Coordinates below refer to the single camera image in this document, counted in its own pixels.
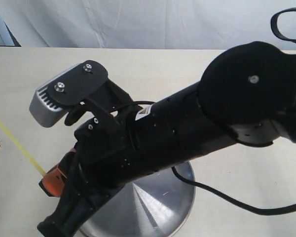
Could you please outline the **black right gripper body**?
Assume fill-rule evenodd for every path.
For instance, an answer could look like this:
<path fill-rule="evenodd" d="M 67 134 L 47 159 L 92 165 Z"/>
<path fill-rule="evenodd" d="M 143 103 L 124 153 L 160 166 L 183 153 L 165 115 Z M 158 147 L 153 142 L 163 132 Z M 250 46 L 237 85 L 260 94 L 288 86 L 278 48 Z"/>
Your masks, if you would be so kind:
<path fill-rule="evenodd" d="M 95 124 L 92 119 L 75 131 L 76 152 L 65 189 L 81 193 L 115 189 L 143 177 L 143 158 L 135 144 L 134 116 L 117 116 L 117 127 Z"/>

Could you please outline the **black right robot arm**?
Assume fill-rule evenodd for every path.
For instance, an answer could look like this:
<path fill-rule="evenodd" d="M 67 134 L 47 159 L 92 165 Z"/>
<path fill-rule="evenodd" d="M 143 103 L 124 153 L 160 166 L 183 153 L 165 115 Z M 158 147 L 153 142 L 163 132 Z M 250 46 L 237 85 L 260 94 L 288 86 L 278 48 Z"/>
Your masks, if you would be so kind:
<path fill-rule="evenodd" d="M 256 41 L 229 49 L 201 81 L 141 108 L 98 62 L 78 64 L 37 90 L 33 117 L 44 127 L 60 118 L 75 151 L 40 182 L 60 198 L 38 224 L 45 237 L 71 237 L 125 184 L 240 143 L 267 147 L 279 137 L 296 143 L 296 54 Z"/>

